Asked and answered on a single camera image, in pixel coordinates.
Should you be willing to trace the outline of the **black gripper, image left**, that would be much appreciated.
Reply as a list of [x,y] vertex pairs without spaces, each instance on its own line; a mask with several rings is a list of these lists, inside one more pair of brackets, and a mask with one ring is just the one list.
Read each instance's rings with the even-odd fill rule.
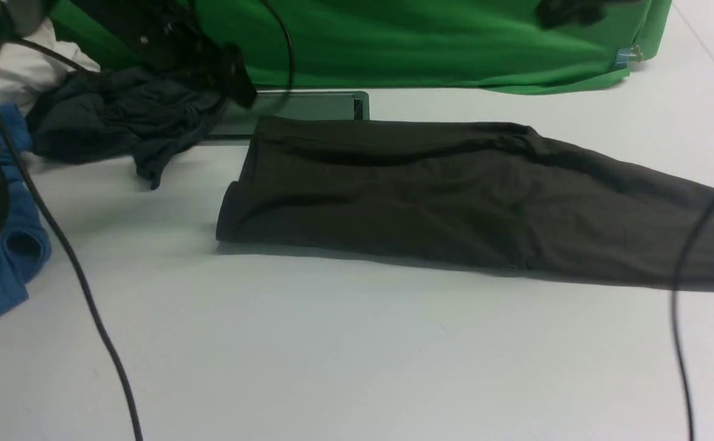
[[74,6],[126,44],[156,72],[184,78],[220,76],[220,89],[250,110],[257,90],[235,44],[218,47],[193,12],[177,1],[74,1]]

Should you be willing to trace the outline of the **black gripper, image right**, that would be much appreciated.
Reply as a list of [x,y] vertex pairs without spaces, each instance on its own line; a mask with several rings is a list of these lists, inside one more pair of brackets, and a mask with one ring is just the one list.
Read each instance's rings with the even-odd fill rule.
[[595,1],[539,1],[536,22],[541,29],[555,29],[567,25],[589,27],[604,19],[606,8],[637,4],[633,0]]

